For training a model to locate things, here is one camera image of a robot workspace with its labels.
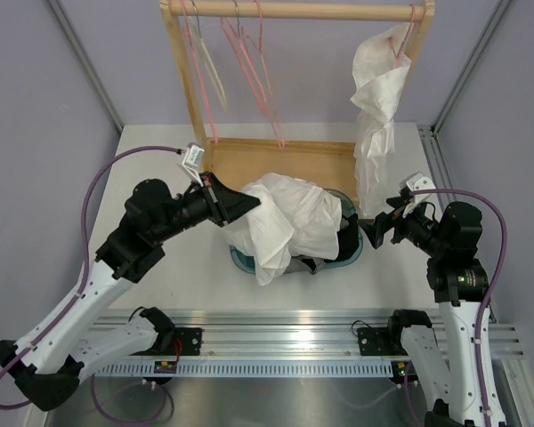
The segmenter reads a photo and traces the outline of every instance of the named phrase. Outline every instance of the lavender wall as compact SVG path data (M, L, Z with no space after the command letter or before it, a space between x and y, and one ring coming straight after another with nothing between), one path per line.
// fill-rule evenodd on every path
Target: lavender wall
M125 123L189 123L158 0L61 3ZM497 0L438 0L430 36L400 105L398 120L433 123L496 3ZM231 114L225 116L214 101L216 121L261 122L264 119L241 79L239 65L218 21L201 20L208 49L231 102ZM242 20L250 28L255 28L256 21ZM363 40L391 25L267 20L265 52L281 121L354 121L358 110L349 101L355 89L354 53Z
M489 197L506 218L495 300L534 372L534 0L514 3L441 130L441 146L457 186ZM494 216L484 217L481 259L492 270L500 236Z
M77 279L81 199L116 144L44 4L0 0L0 339L25 334ZM8 377L0 401L21 398ZM0 426L23 416L0 412Z

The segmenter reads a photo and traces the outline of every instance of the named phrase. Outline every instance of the white hanger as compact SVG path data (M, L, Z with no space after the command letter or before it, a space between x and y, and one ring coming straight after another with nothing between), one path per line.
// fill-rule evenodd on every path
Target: white hanger
M192 34L193 40L195 42L198 57L201 59L202 62L204 62L204 67L206 67L207 74L209 75L210 80L212 81L215 93L217 94L217 97L220 100L220 103L222 104L222 109L227 114L230 112L230 109L228 107L228 100L225 97L225 91L223 90L222 80L217 74L214 62L212 61L210 53L206 48L206 44L204 43L204 39L202 38L202 35L199 30L199 25L196 25L194 19L192 19L191 17L188 18L188 22L190 24L190 33Z

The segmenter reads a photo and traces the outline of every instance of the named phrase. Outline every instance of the black bracket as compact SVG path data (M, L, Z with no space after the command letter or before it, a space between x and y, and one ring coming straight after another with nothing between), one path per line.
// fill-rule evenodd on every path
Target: black bracket
M150 349L139 351L133 356L176 356L174 342L180 340L182 343L181 356L199 356L202 347L202 328L201 327L177 327L174 329L174 335L170 344L163 350Z
M387 327L360 327L356 332L361 356L408 356Z

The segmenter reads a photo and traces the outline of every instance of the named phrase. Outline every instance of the crumpled white fabric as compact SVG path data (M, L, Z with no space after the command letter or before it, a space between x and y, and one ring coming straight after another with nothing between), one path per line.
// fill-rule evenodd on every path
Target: crumpled white fabric
M401 24L369 38L359 46L352 64L356 93L351 101L361 109L354 156L363 217L379 214L388 196L387 166L394 153L393 115L411 66L403 53L396 68L388 38L392 38L397 52L408 28L409 24Z
M261 204L222 232L230 245L255 258L259 285L283 274L292 256L338 256L338 197L311 182L276 173L267 173L243 192L258 197Z

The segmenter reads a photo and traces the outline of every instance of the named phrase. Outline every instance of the wooden frame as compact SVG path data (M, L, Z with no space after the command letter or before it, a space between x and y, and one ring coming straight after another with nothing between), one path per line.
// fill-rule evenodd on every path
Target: wooden frame
M239 12L232 1L195 0L193 6L191 3L186 7L186 13L190 16L198 12L198 16L259 17L257 5L250 1L238 2ZM264 18L293 20L410 22L412 14L410 5L264 3L262 9ZM277 172L313 181L323 188L341 190L353 200L357 200L353 142L290 141L282 151L275 140L220 138L218 145L213 144L204 128L198 93L178 18L183 14L182 2L161 0L160 10L184 86L194 133L198 143L206 149L203 164L205 170L215 172L225 185L234 189L240 189L245 183L259 179L264 173ZM434 14L434 0L423 0L421 5L415 6L415 25L405 51L411 59L409 76L417 63Z

